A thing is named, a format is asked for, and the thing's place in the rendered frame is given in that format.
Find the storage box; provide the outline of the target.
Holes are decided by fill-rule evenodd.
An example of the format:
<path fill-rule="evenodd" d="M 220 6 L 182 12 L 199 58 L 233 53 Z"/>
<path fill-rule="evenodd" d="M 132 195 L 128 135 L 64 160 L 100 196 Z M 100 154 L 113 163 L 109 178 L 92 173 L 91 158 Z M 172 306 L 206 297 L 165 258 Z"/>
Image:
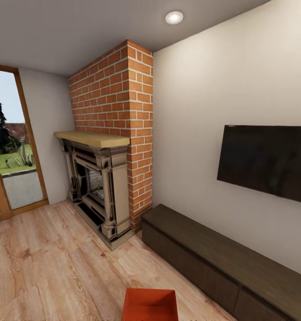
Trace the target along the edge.
<path fill-rule="evenodd" d="M 175 290 L 127 288 L 121 321 L 179 321 Z"/>

